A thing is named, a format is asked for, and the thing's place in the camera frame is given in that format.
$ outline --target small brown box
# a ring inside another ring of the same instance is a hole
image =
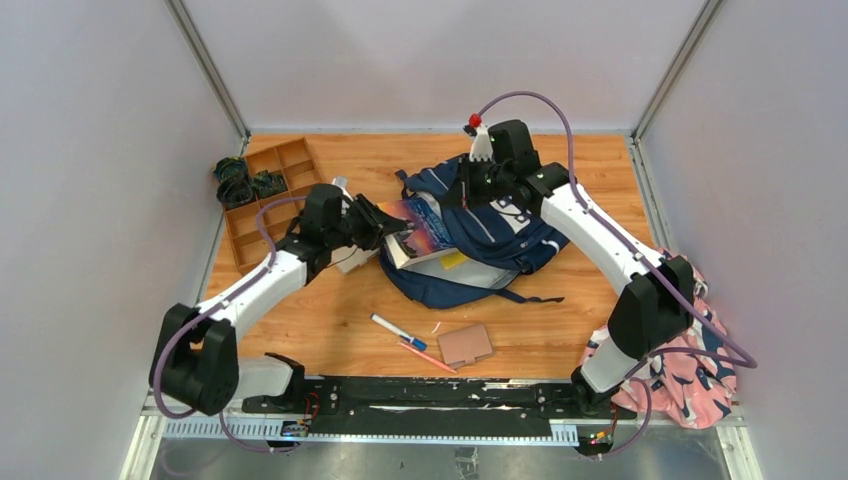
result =
[[[482,323],[439,335],[442,360],[457,369],[473,365],[495,354],[492,341]]]

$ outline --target wooden table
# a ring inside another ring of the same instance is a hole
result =
[[[256,135],[249,150],[295,137]],[[469,147],[461,134],[326,134],[307,135],[307,141],[325,181],[344,175],[352,194],[363,193],[375,203],[400,198],[396,170],[417,172]],[[566,164],[563,136],[536,135],[534,143],[543,163]],[[575,155],[578,179],[592,198],[636,238],[652,244],[623,137],[578,136]],[[224,239],[207,296],[239,278]],[[404,297],[376,259],[346,276],[328,269],[258,322],[239,344],[239,354],[280,353],[310,374],[449,376],[398,347],[394,335],[369,319],[377,312],[425,341],[437,358],[438,334],[484,323],[495,355],[462,368],[462,377],[569,377],[592,330],[604,324],[615,304],[606,279],[569,245],[544,269],[518,278],[510,288],[525,296],[564,296],[565,301],[519,305],[492,296],[451,310],[430,310]]]

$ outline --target pink pen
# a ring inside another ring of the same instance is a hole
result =
[[[457,373],[456,370],[450,368],[448,365],[445,365],[444,363],[436,360],[435,358],[431,357],[430,355],[427,355],[426,353],[419,352],[418,350],[412,348],[408,343],[398,342],[398,345],[400,345],[401,347],[403,347],[403,348],[409,350],[410,352],[418,355],[419,357],[423,358],[424,360],[427,360],[428,362],[430,362],[433,365],[441,368],[442,370],[447,370],[447,371],[454,373],[454,374]]]

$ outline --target pen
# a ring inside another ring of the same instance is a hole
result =
[[[404,332],[403,330],[397,328],[396,326],[389,323],[388,320],[377,315],[376,313],[371,314],[371,320],[374,320],[378,324],[386,327],[386,329],[388,331],[390,331],[390,332],[394,333],[395,335],[399,336],[400,338],[406,340],[407,342],[412,344],[412,346],[414,346],[418,350],[421,350],[423,352],[424,350],[427,349],[426,343],[422,342],[421,340],[418,340],[417,338],[413,337],[412,335],[410,335],[410,334]]]
[[[398,342],[398,345],[400,345],[401,347],[403,347],[403,348],[405,348],[405,349],[409,350],[410,352],[412,352],[412,353],[414,353],[414,354],[418,355],[419,357],[423,358],[424,360],[427,360],[428,362],[430,362],[430,363],[432,363],[433,365],[435,365],[435,366],[437,366],[437,367],[441,368],[442,370],[447,370],[447,371],[449,371],[449,372],[451,372],[451,373],[457,373],[457,372],[456,372],[456,370],[454,370],[454,369],[450,368],[448,365],[445,365],[444,363],[442,363],[442,362],[440,362],[440,361],[436,360],[435,358],[431,357],[430,355],[427,355],[426,353],[419,352],[418,350],[416,350],[416,349],[414,349],[414,348],[410,347],[410,346],[409,346],[408,344],[406,344],[406,343]]]

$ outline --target blue pen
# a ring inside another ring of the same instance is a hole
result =
[[[423,352],[424,350],[427,349],[426,343],[422,342],[421,340],[418,340],[417,338],[413,337],[412,335],[410,335],[410,334],[404,332],[403,330],[397,328],[396,326],[389,323],[388,320],[377,315],[376,313],[371,314],[371,320],[374,320],[375,322],[379,323],[380,325],[386,327],[386,329],[388,331],[390,331],[390,332],[394,333],[395,335],[399,336],[400,338],[406,340],[410,345],[417,348],[418,350],[421,350]]]

